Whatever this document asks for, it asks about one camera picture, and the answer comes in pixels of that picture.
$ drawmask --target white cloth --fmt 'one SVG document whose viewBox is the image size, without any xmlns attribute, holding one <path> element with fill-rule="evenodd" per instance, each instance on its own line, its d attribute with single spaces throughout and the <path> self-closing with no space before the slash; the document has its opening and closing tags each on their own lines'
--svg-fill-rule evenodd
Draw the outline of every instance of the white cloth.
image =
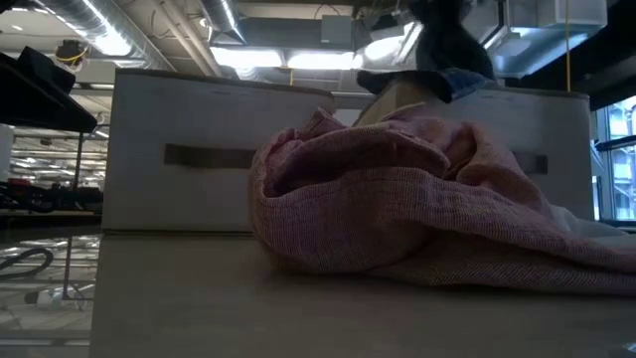
<svg viewBox="0 0 636 358">
<path fill-rule="evenodd" d="M 576 234 L 583 238 L 604 238 L 629 235 L 622 230 L 603 223 L 579 219 L 566 208 L 550 205 L 550 211 L 556 223 L 562 230 Z"/>
</svg>

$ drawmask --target crumpled fabric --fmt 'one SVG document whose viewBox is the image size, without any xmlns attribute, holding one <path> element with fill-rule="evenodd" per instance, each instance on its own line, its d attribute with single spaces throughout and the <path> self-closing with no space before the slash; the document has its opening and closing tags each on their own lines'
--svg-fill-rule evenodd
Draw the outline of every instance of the crumpled fabric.
<svg viewBox="0 0 636 358">
<path fill-rule="evenodd" d="M 318 111 L 258 150 L 255 237 L 279 267 L 426 286 L 636 295 L 636 252 L 560 229 L 513 154 L 422 105 L 346 127 Z"/>
</svg>

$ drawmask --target blue fabric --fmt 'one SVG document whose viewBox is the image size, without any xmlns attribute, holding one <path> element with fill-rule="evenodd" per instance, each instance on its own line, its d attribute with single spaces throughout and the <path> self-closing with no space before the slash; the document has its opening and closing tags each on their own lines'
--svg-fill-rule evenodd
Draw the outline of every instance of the blue fabric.
<svg viewBox="0 0 636 358">
<path fill-rule="evenodd" d="M 446 69 L 437 72 L 450 88 L 450 98 L 458 100 L 492 83 L 486 77 L 461 69 Z"/>
</svg>

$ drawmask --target yellow cord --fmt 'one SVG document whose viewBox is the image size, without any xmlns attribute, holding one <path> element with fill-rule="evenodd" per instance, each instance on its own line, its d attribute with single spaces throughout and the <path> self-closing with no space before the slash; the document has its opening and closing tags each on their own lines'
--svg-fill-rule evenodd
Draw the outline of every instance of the yellow cord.
<svg viewBox="0 0 636 358">
<path fill-rule="evenodd" d="M 569 0 L 565 0 L 565 80 L 567 91 L 572 91 L 571 66 L 569 57 Z"/>
<path fill-rule="evenodd" d="M 86 47 L 83 49 L 83 51 L 81 52 L 81 54 L 79 54 L 79 55 L 77 55 L 77 56 L 73 56 L 73 57 L 71 57 L 71 58 L 67 58 L 67 59 L 59 58 L 59 57 L 57 57 L 57 56 L 56 56 L 56 59 L 58 59 L 58 61 L 60 61 L 60 62 L 70 62 L 70 61 L 75 61 L 75 60 L 79 59 L 80 57 L 82 57 L 82 56 L 86 53 L 86 51 L 88 51 L 88 46 L 86 46 Z"/>
</svg>

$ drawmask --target desk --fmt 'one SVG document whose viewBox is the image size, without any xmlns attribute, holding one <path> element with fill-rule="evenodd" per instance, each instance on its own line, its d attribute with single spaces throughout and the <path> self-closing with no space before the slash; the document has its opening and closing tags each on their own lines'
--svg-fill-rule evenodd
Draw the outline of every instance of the desk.
<svg viewBox="0 0 636 358">
<path fill-rule="evenodd" d="M 272 268 L 251 238 L 101 243 L 90 357 L 630 357 L 636 301 Z"/>
</svg>

